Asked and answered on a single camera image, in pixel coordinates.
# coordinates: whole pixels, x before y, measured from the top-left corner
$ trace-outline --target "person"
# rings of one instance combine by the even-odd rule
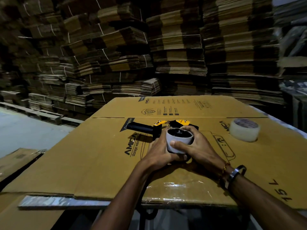
[[[191,145],[171,141],[171,146],[186,152],[216,178],[226,180],[234,169],[214,151],[206,137],[193,126],[183,126],[194,135]],[[166,131],[150,143],[146,156],[140,160],[130,177],[93,224],[92,230],[124,230],[129,228],[137,201],[149,175],[172,161],[184,161],[187,155],[167,152]],[[273,197],[242,175],[237,175],[228,191],[245,205],[264,230],[307,229],[307,218]]]

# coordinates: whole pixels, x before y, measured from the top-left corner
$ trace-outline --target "cardboard piece on floor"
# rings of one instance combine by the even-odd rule
[[[3,230],[50,230],[64,211],[21,211],[24,195],[0,193],[0,223]]]
[[[112,105],[105,107],[108,111]],[[243,112],[239,108],[233,108],[231,112],[245,117],[248,114],[254,115],[249,110]],[[307,159],[304,153],[307,140],[269,118],[252,117],[250,119],[261,126],[258,140],[253,143],[239,141],[228,133],[232,118],[227,118],[227,111],[224,114],[224,118],[201,115],[189,117],[188,120],[199,126],[216,152],[228,159],[232,166],[244,164],[248,168],[246,176],[252,182],[291,207],[306,209],[305,184],[300,181],[304,179],[301,168]],[[174,116],[168,116],[167,119],[148,116],[90,118],[17,177],[4,191],[112,199],[136,163],[146,155],[152,140],[148,135],[126,129],[127,123],[135,121],[153,125],[158,120],[175,119]],[[215,182],[194,173],[191,165],[173,165],[156,173],[143,200],[158,203],[236,204]]]
[[[162,96],[114,98],[91,118],[99,117],[265,117],[230,96]]]
[[[0,158],[0,182],[38,157],[41,151],[20,148]]]

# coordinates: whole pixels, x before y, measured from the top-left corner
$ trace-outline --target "metal bracelet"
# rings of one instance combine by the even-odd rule
[[[244,165],[240,165],[238,167],[236,167],[232,173],[229,175],[229,177],[226,179],[225,182],[225,188],[228,189],[229,185],[233,182],[233,180],[235,179],[235,177],[240,174],[240,170],[242,170],[241,175],[244,176],[247,168]]]

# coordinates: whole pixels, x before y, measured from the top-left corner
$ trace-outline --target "black handle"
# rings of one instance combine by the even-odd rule
[[[129,130],[133,130],[133,131],[140,131],[143,133],[148,133],[148,134],[153,134],[153,127],[146,125],[146,124],[141,124],[141,123],[136,123],[136,122],[132,122],[127,124],[127,129]]]

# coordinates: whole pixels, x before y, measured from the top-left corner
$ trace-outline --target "pallet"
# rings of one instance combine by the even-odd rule
[[[68,117],[64,117],[61,114],[53,113],[46,110],[32,110],[23,106],[18,106],[6,102],[0,102],[0,107],[6,108],[8,110],[12,110],[21,114],[25,114],[31,118],[42,120],[44,122],[53,123],[56,125],[67,125],[71,127],[78,127],[84,121],[72,119]]]

